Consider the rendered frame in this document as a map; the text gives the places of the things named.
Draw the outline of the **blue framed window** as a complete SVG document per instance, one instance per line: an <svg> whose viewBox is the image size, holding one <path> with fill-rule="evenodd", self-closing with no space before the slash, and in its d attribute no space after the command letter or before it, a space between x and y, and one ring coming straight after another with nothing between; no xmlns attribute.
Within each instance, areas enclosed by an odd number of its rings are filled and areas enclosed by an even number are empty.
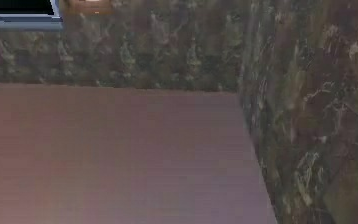
<svg viewBox="0 0 358 224"><path fill-rule="evenodd" d="M54 31L62 28L59 0L0 0L0 30Z"/></svg>

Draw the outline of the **brown framed wall picture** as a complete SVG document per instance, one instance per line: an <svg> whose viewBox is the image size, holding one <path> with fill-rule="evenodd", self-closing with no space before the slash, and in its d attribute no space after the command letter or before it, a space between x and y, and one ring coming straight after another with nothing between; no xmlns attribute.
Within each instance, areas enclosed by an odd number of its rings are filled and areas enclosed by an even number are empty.
<svg viewBox="0 0 358 224"><path fill-rule="evenodd" d="M114 11L111 0L59 0L64 14L109 14Z"/></svg>

